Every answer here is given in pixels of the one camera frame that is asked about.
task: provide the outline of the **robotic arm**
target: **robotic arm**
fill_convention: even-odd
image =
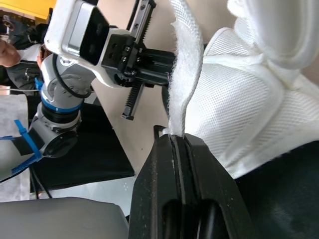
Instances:
[[[131,87],[122,117],[133,120],[143,88],[167,85],[175,56],[146,49],[143,39],[156,6],[142,0],[132,32],[111,27],[99,9],[82,0],[58,0],[45,37],[53,52],[41,65],[41,100],[29,131],[0,140],[5,161],[0,181],[42,157],[61,157],[76,143],[81,105],[98,78],[113,88]]]

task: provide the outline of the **human hand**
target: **human hand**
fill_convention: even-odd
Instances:
[[[39,55],[36,58],[36,62],[41,68],[42,62],[44,61],[45,58],[47,58],[49,55],[51,55],[52,52],[50,52],[48,49],[45,48],[45,46],[42,46],[39,52]]]

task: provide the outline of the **gray object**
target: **gray object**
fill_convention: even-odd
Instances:
[[[121,208],[80,198],[0,204],[2,239],[127,239]]]

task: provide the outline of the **yellow object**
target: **yellow object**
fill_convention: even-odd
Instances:
[[[49,8],[54,8],[55,3],[56,0],[1,0],[0,7],[46,19]]]

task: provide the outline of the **white floor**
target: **white floor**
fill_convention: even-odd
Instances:
[[[126,28],[135,0],[100,0],[99,8],[111,25]],[[202,27],[205,43],[221,27],[231,27],[234,17],[227,11],[227,0],[188,0]],[[157,6],[145,43],[148,48],[174,51],[173,12],[168,0],[156,0]],[[99,81],[93,82],[94,90],[128,156],[136,174],[141,170],[154,141],[153,126],[167,126],[168,120],[161,102],[160,87],[144,90],[134,121],[121,118],[129,89],[107,88]],[[54,197],[81,197],[101,202],[116,203],[125,215],[131,207],[135,178],[91,183],[54,191]]]

